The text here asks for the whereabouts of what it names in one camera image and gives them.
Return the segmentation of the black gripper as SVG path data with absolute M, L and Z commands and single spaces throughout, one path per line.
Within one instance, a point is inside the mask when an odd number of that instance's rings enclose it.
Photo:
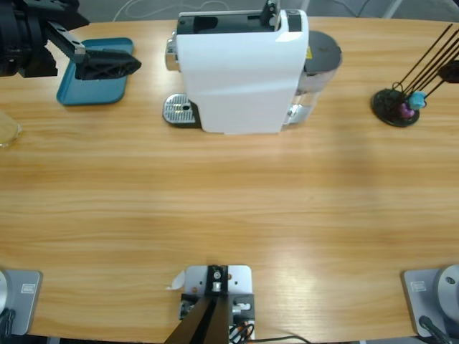
M 84 54 L 69 31 L 89 24 L 76 6 L 1 7 L 1 76 L 54 77 L 56 62 L 48 41 L 69 58 Z M 75 63 L 77 80 L 114 80 L 132 75 L 141 62 L 123 50 L 87 50 Z

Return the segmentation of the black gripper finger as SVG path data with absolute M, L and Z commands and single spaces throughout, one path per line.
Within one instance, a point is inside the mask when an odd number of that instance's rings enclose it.
M 459 83 L 459 61 L 452 60 L 443 65 L 437 72 L 438 77 L 443 82 L 458 84 Z

